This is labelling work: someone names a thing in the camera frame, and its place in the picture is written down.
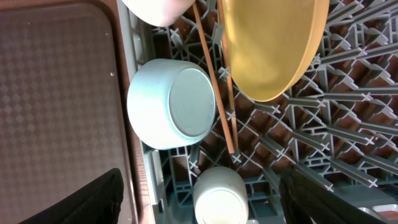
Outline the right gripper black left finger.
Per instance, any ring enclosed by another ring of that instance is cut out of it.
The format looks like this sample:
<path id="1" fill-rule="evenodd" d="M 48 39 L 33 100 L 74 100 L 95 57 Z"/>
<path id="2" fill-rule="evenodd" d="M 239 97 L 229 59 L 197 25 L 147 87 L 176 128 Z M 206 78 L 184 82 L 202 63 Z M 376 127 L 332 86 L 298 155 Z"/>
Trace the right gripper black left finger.
<path id="1" fill-rule="evenodd" d="M 24 224 L 117 224 L 123 202 L 122 173 L 113 168 L 55 205 L 23 221 Z"/>

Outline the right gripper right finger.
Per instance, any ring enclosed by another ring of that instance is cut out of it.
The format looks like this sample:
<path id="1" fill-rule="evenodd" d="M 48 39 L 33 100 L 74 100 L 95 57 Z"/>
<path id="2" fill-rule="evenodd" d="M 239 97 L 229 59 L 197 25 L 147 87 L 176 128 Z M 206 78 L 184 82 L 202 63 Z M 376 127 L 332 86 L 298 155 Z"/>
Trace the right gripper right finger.
<path id="1" fill-rule="evenodd" d="M 279 193 L 285 221 L 294 223 L 382 223 L 298 171 L 282 171 Z"/>

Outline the white cup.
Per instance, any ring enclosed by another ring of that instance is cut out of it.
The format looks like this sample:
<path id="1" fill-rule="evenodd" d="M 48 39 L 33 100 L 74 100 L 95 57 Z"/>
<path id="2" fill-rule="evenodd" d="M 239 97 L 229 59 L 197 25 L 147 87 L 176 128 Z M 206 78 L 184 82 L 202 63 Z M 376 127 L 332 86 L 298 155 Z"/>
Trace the white cup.
<path id="1" fill-rule="evenodd" d="M 242 177 L 228 167 L 212 167 L 193 189 L 196 221 L 200 224 L 243 224 L 248 221 L 248 195 Z"/>

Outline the wooden chopstick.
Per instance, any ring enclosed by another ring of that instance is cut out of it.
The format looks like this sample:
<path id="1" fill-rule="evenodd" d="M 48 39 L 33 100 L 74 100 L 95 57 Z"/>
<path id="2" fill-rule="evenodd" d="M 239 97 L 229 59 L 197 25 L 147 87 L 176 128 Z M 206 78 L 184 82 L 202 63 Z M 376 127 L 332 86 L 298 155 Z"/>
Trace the wooden chopstick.
<path id="1" fill-rule="evenodd" d="M 229 52 L 228 52 L 228 42 L 226 38 L 226 31 L 225 31 L 225 24 L 224 24 L 224 10 L 223 10 L 223 1 L 217 0 L 217 8 L 218 8 L 218 21 L 223 26 L 223 34 L 221 38 L 221 48 L 223 51 L 224 57 L 224 65 L 229 72 L 230 66 L 230 59 L 229 59 Z M 229 110 L 231 113 L 231 125 L 232 125 L 232 134 L 233 134 L 233 146 L 234 152 L 238 152 L 238 131 L 237 131 L 237 122 L 236 122 L 236 112 L 235 112 L 235 105 L 234 105 L 234 95 L 233 95 L 233 80 L 231 75 L 226 77 L 227 82 L 227 89 L 228 89 L 228 100 L 229 100 Z"/>
<path id="2" fill-rule="evenodd" d="M 214 89 L 217 109 L 218 109 L 218 112 L 219 112 L 219 115 L 220 115 L 220 120 L 221 120 L 221 124 L 222 124 L 222 127 L 223 127 L 223 132 L 224 132 L 224 136 L 225 136 L 228 152 L 230 154 L 234 154 L 235 150 L 234 150 L 234 145 L 233 145 L 233 139 L 231 137 L 231 132 L 229 130 L 228 121 L 226 119 L 226 113 L 225 113 L 225 110 L 224 110 L 222 97 L 220 95 L 220 89 L 219 89 L 218 82 L 217 82 L 217 79 L 216 79 L 213 63 L 211 61 L 210 51 L 209 51 L 209 48 L 208 48 L 208 45 L 207 45 L 207 42 L 206 42 L 205 32 L 203 30 L 203 26 L 202 26 L 202 23 L 201 23 L 200 14 L 199 14 L 199 11 L 198 11 L 198 6 L 197 6 L 197 2 L 196 1 L 193 3 L 192 8 L 193 8 L 193 13 L 194 13 L 194 16 L 195 16 L 196 24 L 197 24 L 197 27 L 198 27 L 198 33 L 199 33 L 199 36 L 200 36 L 201 46 L 202 46 L 203 51 L 204 51 L 204 56 L 205 56 L 206 64 L 207 64 L 207 67 L 208 67 L 211 84 L 212 84 L 212 87 Z"/>

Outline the light blue bowl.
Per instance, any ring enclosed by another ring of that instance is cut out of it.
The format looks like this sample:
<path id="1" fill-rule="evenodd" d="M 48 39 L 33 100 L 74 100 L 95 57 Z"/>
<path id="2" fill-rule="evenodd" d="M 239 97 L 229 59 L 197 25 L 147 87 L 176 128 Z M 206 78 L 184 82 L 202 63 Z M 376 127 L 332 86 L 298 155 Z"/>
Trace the light blue bowl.
<path id="1" fill-rule="evenodd" d="M 215 92 L 198 65 L 158 58 L 133 76 L 127 113 L 134 132 L 146 145 L 159 150 L 189 146 L 211 131 Z"/>

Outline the yellow plate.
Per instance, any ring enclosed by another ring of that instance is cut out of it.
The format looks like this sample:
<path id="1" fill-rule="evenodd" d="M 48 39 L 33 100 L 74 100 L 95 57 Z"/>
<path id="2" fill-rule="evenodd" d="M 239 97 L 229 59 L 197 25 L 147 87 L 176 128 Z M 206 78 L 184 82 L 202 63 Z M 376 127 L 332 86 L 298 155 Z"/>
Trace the yellow plate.
<path id="1" fill-rule="evenodd" d="M 223 1 L 231 75 L 256 101 L 270 101 L 292 87 L 321 42 L 328 0 Z"/>

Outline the white bowl with food scraps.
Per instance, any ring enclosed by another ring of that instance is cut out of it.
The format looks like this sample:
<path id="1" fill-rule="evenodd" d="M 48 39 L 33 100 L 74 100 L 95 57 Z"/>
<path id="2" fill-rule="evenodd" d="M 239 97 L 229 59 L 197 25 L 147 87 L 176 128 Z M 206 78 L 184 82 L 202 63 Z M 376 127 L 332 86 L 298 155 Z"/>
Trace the white bowl with food scraps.
<path id="1" fill-rule="evenodd" d="M 142 21 L 157 27 L 172 25 L 195 0 L 123 0 Z"/>

